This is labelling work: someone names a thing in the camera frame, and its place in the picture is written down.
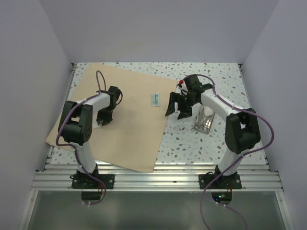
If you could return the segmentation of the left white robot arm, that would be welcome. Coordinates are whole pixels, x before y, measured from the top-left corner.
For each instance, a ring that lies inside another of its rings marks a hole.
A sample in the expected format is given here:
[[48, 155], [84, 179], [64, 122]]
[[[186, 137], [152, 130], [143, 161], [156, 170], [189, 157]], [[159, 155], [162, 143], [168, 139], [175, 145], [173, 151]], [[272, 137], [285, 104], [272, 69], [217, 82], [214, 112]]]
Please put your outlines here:
[[89, 140], [93, 129], [109, 124], [113, 111], [122, 100], [122, 91], [110, 86], [107, 91], [97, 91], [95, 95], [81, 101], [66, 101], [62, 110], [56, 145], [71, 147], [78, 163], [78, 171], [84, 173], [83, 183], [95, 188], [100, 182], [96, 162], [92, 157]]

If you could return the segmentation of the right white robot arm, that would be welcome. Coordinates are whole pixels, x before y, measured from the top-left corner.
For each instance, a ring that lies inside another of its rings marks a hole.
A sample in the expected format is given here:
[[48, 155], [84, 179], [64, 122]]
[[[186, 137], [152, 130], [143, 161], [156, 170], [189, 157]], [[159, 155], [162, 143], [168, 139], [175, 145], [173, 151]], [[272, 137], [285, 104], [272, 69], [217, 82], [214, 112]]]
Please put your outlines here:
[[231, 182], [231, 177], [237, 173], [237, 168], [242, 161], [243, 154], [260, 142], [260, 130], [256, 112], [244, 109], [219, 95], [215, 83], [202, 84], [200, 75], [188, 75], [182, 79], [178, 86], [185, 85], [183, 92], [171, 92], [165, 116], [179, 110], [178, 120], [192, 116], [192, 107], [202, 104], [215, 112], [225, 121], [224, 141], [226, 152], [217, 166], [217, 174], [213, 177], [214, 184], [225, 188]]

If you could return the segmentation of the metal instrument tray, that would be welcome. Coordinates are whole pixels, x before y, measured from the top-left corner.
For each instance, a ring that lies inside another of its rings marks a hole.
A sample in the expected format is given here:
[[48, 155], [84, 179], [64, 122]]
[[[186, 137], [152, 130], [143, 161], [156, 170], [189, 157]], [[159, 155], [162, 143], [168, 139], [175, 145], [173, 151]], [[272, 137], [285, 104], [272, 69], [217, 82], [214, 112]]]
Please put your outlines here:
[[209, 134], [215, 112], [208, 106], [201, 105], [193, 129], [203, 134]]

